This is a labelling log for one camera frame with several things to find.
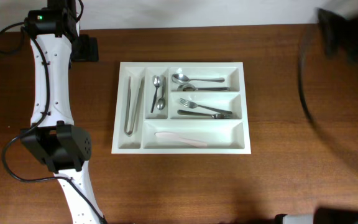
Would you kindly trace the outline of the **silver fork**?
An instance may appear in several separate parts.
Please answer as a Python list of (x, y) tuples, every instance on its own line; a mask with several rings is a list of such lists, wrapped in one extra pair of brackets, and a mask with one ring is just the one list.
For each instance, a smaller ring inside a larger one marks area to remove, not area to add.
[(177, 113), (179, 115), (185, 115), (185, 116), (204, 116), (209, 117), (213, 119), (232, 119), (234, 116), (232, 114), (221, 114), (221, 113), (197, 113), (197, 112), (191, 112), (191, 111), (185, 111), (185, 110), (178, 110)]
[(179, 103), (184, 106), (184, 107), (187, 107), (187, 108), (191, 108), (191, 109), (195, 109), (195, 108), (204, 108), (204, 109), (207, 109), (207, 110), (210, 110), (210, 111), (214, 111), (214, 112), (217, 112), (217, 113), (221, 113), (221, 114), (232, 114), (232, 111), (228, 111), (228, 110), (221, 110), (221, 109), (217, 109), (217, 108), (212, 108), (212, 107), (209, 107), (209, 106), (203, 106), (203, 105), (199, 105), (195, 102), (192, 102), (192, 101), (189, 101), (189, 100), (186, 100), (184, 98), (180, 98), (179, 99)]

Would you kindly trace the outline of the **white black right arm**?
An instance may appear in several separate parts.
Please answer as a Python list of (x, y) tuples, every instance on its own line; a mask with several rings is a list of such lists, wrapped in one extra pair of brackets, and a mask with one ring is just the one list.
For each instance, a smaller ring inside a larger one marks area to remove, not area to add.
[[(324, 53), (330, 57), (339, 49), (345, 50), (347, 56), (358, 61), (358, 1), (329, 1), (317, 8), (316, 23), (323, 38)], [(318, 135), (347, 165), (358, 171), (358, 157), (335, 141), (316, 122), (311, 114), (304, 93), (303, 77), (306, 51), (311, 42), (312, 28), (306, 30), (299, 45), (297, 60), (298, 95), (301, 107), (308, 123)], [(346, 208), (318, 207), (309, 215), (279, 214), (274, 223), (358, 223), (358, 210)]]

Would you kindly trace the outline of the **small silver teaspoon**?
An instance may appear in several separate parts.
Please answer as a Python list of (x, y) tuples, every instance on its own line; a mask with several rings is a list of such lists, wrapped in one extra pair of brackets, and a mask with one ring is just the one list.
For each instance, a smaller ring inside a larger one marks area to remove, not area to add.
[(156, 103), (156, 108), (160, 111), (162, 111), (166, 105), (166, 101), (165, 101), (165, 89), (166, 89), (166, 78), (163, 77), (162, 79), (162, 89), (161, 89), (161, 97), (158, 99), (157, 103)]

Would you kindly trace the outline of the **silver tablespoon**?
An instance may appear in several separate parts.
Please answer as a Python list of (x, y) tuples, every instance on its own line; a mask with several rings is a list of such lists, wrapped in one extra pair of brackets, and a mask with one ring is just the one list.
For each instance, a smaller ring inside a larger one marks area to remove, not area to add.
[(172, 75), (172, 81), (177, 84), (188, 84), (191, 81), (202, 81), (202, 82), (216, 82), (223, 83), (225, 81), (224, 78), (188, 78), (186, 75), (182, 73), (174, 73)]
[(199, 88), (195, 87), (192, 84), (180, 85), (177, 88), (177, 91), (229, 91), (228, 87), (207, 87), (207, 88)]

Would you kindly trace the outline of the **pink white spoon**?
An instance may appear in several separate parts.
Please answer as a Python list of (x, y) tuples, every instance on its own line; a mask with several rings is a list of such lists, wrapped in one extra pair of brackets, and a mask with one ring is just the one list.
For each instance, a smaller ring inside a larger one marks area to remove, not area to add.
[(158, 138), (168, 139), (170, 141), (183, 142), (185, 144), (189, 144), (189, 145), (197, 147), (197, 148), (207, 148), (207, 146), (208, 146), (206, 142), (197, 141), (197, 140), (194, 140), (194, 139), (183, 138), (177, 133), (156, 132), (155, 136), (158, 137)]

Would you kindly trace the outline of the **small teaspoon dark handle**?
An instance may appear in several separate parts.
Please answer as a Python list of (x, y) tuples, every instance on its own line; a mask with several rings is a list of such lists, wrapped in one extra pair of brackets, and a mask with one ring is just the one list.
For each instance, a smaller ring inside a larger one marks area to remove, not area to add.
[(154, 107), (155, 107), (155, 104), (156, 104), (156, 101), (157, 101), (157, 92), (158, 92), (158, 89), (162, 85), (162, 79), (159, 76), (155, 76), (154, 80), (153, 80), (153, 84), (154, 84), (154, 87), (155, 87), (155, 92), (154, 92), (154, 96), (153, 96), (153, 100), (152, 100), (152, 107), (150, 109), (151, 113), (154, 112)]

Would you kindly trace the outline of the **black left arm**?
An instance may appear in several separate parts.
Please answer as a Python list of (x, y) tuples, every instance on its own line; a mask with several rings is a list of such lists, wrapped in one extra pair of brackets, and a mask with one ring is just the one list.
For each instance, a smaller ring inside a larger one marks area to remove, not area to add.
[(75, 126), (68, 86), (71, 60), (84, 46), (75, 1), (48, 1), (25, 19), (35, 63), (33, 127), (21, 143), (58, 180), (74, 223), (105, 223), (89, 175), (91, 138)]

